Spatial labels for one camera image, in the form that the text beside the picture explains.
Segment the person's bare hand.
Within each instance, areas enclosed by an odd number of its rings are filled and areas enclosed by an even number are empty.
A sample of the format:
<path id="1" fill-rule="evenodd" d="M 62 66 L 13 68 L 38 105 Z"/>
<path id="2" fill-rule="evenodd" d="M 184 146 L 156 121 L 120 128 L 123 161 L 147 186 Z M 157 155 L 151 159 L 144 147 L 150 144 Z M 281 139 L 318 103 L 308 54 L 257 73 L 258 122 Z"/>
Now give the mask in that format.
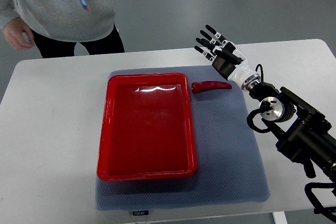
<path id="1" fill-rule="evenodd" d="M 4 37 L 15 50 L 28 50 L 35 46 L 31 28 L 21 19 L 11 20 L 3 29 Z"/>

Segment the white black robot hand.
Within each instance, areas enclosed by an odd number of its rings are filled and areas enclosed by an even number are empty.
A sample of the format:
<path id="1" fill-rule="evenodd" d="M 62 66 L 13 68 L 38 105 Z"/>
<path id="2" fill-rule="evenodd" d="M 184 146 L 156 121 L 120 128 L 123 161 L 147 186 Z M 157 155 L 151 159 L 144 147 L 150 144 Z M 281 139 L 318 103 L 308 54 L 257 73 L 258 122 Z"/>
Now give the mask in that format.
<path id="1" fill-rule="evenodd" d="M 205 28 L 214 37 L 200 30 L 204 38 L 196 38 L 196 41 L 211 51 L 214 56 L 199 46 L 194 46 L 194 49 L 201 53 L 207 60 L 212 61 L 214 69 L 225 80 L 235 82 L 241 89 L 251 89 L 253 83 L 258 83 L 258 73 L 256 70 L 250 68 L 245 55 L 235 44 L 228 41 L 213 27 L 205 25 Z"/>

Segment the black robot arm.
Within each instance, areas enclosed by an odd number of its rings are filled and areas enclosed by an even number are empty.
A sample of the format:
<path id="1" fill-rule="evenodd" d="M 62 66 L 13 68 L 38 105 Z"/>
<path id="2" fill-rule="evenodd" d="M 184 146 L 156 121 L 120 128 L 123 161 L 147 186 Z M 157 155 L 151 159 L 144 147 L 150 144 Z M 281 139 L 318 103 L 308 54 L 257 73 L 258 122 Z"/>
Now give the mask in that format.
<path id="1" fill-rule="evenodd" d="M 263 69 L 249 66 L 248 59 L 231 41 L 210 25 L 205 26 L 194 48 L 227 81 L 236 83 L 259 108 L 247 117 L 248 126 L 258 133 L 271 132 L 278 152 L 304 167 L 306 176 L 315 178 L 317 165 L 335 186 L 335 138 L 325 116 L 285 87 L 277 90 L 264 82 Z"/>

